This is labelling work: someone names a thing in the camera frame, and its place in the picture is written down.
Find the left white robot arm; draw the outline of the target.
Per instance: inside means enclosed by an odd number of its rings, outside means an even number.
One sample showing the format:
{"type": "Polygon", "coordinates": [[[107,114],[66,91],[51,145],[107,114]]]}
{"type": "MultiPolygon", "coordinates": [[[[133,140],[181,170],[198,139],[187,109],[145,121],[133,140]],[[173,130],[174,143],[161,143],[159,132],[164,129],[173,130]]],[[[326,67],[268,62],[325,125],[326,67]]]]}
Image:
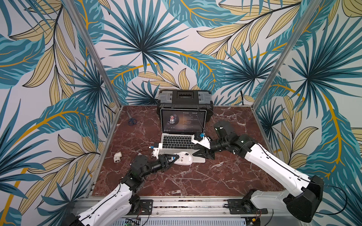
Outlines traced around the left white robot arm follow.
{"type": "Polygon", "coordinates": [[[178,154],[162,154],[154,161],[146,155],[136,156],[129,171],[112,192],[88,210],[78,215],[69,214],[61,225],[109,226],[129,212],[137,211],[140,206],[137,193],[143,188],[146,177],[159,171],[165,172],[179,159],[178,154]]]}

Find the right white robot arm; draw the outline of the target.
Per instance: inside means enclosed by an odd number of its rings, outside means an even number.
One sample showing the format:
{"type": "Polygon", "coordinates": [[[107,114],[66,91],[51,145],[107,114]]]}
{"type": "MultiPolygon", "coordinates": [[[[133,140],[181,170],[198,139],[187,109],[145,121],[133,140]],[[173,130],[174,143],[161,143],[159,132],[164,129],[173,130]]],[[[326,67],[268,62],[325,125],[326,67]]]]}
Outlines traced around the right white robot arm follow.
{"type": "Polygon", "coordinates": [[[192,136],[195,144],[194,156],[215,159],[216,152],[228,151],[237,155],[277,180],[283,192],[251,190],[244,201],[257,209],[288,211],[298,220],[310,223],[322,201],[324,181],[318,176],[308,176],[287,165],[267,151],[260,143],[247,134],[238,135],[229,122],[220,121],[214,125],[218,139],[196,132],[192,136]]]}

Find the white pipe elbow fitting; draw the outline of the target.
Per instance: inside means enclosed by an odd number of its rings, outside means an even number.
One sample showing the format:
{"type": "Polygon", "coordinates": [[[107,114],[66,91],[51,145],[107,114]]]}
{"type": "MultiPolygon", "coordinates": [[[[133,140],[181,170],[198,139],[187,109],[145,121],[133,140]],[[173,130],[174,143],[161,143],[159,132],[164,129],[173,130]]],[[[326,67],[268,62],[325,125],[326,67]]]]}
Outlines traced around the white pipe elbow fitting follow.
{"type": "Polygon", "coordinates": [[[122,159],[122,153],[121,152],[117,152],[117,153],[114,154],[114,157],[113,157],[114,163],[121,162],[121,159],[122,159]]]}

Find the white wireless mouse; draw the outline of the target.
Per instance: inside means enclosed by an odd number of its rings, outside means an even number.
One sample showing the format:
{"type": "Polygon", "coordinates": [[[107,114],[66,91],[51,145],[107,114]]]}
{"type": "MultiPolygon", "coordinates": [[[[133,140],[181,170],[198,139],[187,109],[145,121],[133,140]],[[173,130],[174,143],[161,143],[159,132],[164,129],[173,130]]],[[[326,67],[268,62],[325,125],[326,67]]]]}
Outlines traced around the white wireless mouse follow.
{"type": "Polygon", "coordinates": [[[179,158],[174,162],[176,165],[190,166],[193,163],[193,156],[188,152],[179,152],[179,158]]]}

